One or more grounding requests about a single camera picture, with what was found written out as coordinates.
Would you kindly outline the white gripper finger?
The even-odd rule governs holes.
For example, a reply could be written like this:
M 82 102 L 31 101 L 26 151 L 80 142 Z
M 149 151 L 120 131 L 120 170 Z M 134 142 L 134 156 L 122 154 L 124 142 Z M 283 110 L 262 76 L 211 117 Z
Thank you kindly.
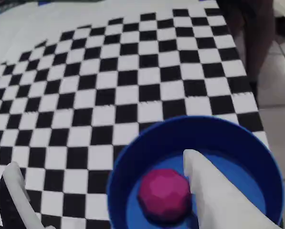
M 45 227 L 30 204 L 17 162 L 10 162 L 2 173 L 2 223 L 6 229 L 53 229 Z
M 279 228 L 200 152 L 184 150 L 183 170 L 195 195 L 201 229 Z

